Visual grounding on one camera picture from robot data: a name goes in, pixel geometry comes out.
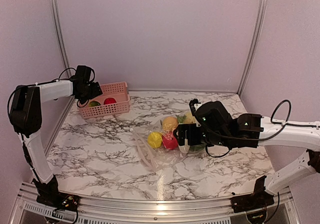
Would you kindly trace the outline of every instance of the metal frame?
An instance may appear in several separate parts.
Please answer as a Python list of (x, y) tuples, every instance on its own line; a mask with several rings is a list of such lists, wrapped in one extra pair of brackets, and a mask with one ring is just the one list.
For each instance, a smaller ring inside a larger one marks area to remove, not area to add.
[(258, 16), (256, 18), (257, 21), (255, 23), (254, 35), (252, 37), (252, 42), (251, 42), (249, 54), (247, 57), (247, 61), (245, 63), (244, 71), (242, 73), (241, 81), (240, 81), (238, 91), (237, 91), (237, 94), (240, 97), (244, 91), (245, 85), (246, 85), (248, 77), (249, 77), (249, 72), (250, 72), (250, 69), (253, 64), (253, 59), (255, 56), (256, 49), (257, 49), (256, 47), (257, 47), (258, 40), (259, 40), (261, 31), (262, 31), (262, 27), (263, 27), (263, 20), (265, 18), (266, 7), (267, 7), (267, 0), (260, 0)]
[[(30, 210), (30, 205), (42, 211), (50, 212), (51, 207), (36, 203), (36, 187), (23, 182), (14, 204), (10, 224), (21, 221), (23, 210)], [(295, 205), (288, 188), (280, 193), (280, 204), (284, 204), (289, 216), (290, 224), (300, 224), (296, 215)], [(232, 216), (243, 215), (244, 212), (234, 213), (229, 197), (217, 197), (199, 200), (123, 200), (80, 195), (79, 219), (95, 219), (98, 221), (112, 221), (124, 223), (205, 223), (208, 221), (226, 220)], [(57, 211), (63, 219), (73, 220), (74, 212)]]
[[(67, 52), (64, 47), (65, 43), (64, 43), (64, 39), (63, 39), (63, 35), (62, 35), (61, 23), (60, 23), (60, 18), (59, 18), (58, 2), (57, 2), (57, 0), (50, 0), (50, 2), (51, 2), (51, 8), (52, 8), (52, 16), (53, 16), (53, 20), (54, 20), (55, 33), (57, 36), (58, 45), (59, 45), (61, 57), (63, 60), (63, 65), (64, 65), (64, 68), (67, 69), (70, 67), (70, 65), (69, 65), (69, 60), (67, 57)], [(67, 70), (66, 74), (67, 74), (68, 78), (71, 77), (70, 70)]]
[[(57, 39), (58, 39), (58, 45), (59, 45), (61, 57), (63, 60), (63, 65), (64, 65), (64, 68), (66, 69), (66, 68), (69, 68), (70, 65), (69, 65), (68, 56), (67, 56), (66, 48), (64, 45), (63, 35), (62, 35), (62, 28), (61, 28), (59, 11), (58, 11), (58, 1), (57, 0), (50, 0), (50, 1), (51, 1), (51, 7), (52, 7), (52, 16), (53, 16), (53, 20), (54, 20), (55, 32), (56, 32)], [(249, 77), (250, 69), (253, 64), (253, 59), (254, 59), (254, 55), (256, 52), (256, 46), (258, 44), (259, 36), (261, 34), (262, 27), (263, 27), (263, 20), (265, 17), (266, 7), (267, 7), (267, 0), (260, 0), (258, 15), (257, 15), (257, 19), (256, 19), (257, 21), (255, 23), (255, 28), (254, 28), (254, 35), (252, 37), (248, 57), (247, 57), (247, 60), (246, 60), (245, 66), (244, 66), (244, 71), (242, 73), (241, 80), (240, 80), (240, 83), (238, 86), (238, 90), (236, 92), (239, 96), (241, 96), (243, 93), (243, 90), (245, 88), (246, 82)], [(71, 76), (70, 70), (67, 71), (67, 76), (68, 77)]]

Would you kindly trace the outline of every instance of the toy fruit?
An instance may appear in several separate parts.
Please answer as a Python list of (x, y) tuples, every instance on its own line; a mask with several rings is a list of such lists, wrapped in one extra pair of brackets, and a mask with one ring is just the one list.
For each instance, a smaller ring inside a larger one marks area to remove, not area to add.
[(194, 116), (192, 116), (191, 111), (185, 114), (184, 124), (195, 124), (197, 121)]
[(162, 144), (162, 134), (160, 132), (151, 132), (148, 136), (148, 144), (153, 149), (159, 148)]
[(116, 103), (116, 99), (115, 98), (112, 98), (112, 97), (109, 97), (109, 98), (106, 98), (103, 102), (104, 105), (108, 105), (108, 104), (114, 104)]
[(175, 117), (166, 117), (162, 122), (162, 129), (165, 132), (172, 132), (178, 126), (178, 120)]
[(205, 148), (205, 144), (202, 144), (202, 145), (192, 145), (190, 146), (190, 149), (189, 149), (189, 152), (190, 153), (196, 153), (198, 151), (201, 151)]
[(178, 147), (178, 141), (172, 132), (163, 136), (162, 141), (166, 149), (174, 150)]
[(91, 101), (89, 103), (89, 107), (94, 107), (94, 106), (99, 106), (99, 105), (101, 105), (101, 104), (98, 101), (95, 101), (95, 100), (93, 100), (93, 101)]

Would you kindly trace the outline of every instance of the yellow lemon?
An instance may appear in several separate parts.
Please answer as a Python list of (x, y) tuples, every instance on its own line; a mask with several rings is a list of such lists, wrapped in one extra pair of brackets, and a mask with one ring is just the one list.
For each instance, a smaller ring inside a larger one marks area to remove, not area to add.
[(162, 144), (162, 135), (160, 132), (151, 132), (148, 136), (148, 144), (156, 149)]
[(197, 121), (194, 116), (192, 116), (191, 111), (185, 114), (184, 124), (195, 124)]
[(178, 119), (172, 116), (166, 117), (162, 122), (162, 129), (164, 131), (172, 132), (178, 126)]

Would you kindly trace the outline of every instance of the red ball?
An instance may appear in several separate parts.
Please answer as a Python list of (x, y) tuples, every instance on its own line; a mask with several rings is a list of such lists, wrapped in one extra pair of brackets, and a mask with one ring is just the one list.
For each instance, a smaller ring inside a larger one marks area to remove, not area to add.
[(103, 102), (104, 105), (114, 104), (114, 103), (116, 103), (116, 99), (115, 99), (115, 98), (111, 98), (111, 97), (106, 98), (106, 99), (104, 100), (104, 102)]
[(168, 150), (174, 150), (178, 147), (178, 141), (172, 132), (162, 136), (164, 147)]

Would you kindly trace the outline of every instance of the green apple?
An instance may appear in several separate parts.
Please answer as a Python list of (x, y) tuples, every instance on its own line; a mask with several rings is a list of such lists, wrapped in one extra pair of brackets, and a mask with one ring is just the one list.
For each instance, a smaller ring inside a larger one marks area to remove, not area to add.
[(95, 101), (95, 100), (93, 100), (93, 101), (91, 101), (89, 103), (89, 107), (94, 107), (94, 106), (99, 106), (99, 105), (101, 105), (101, 104), (98, 101)]

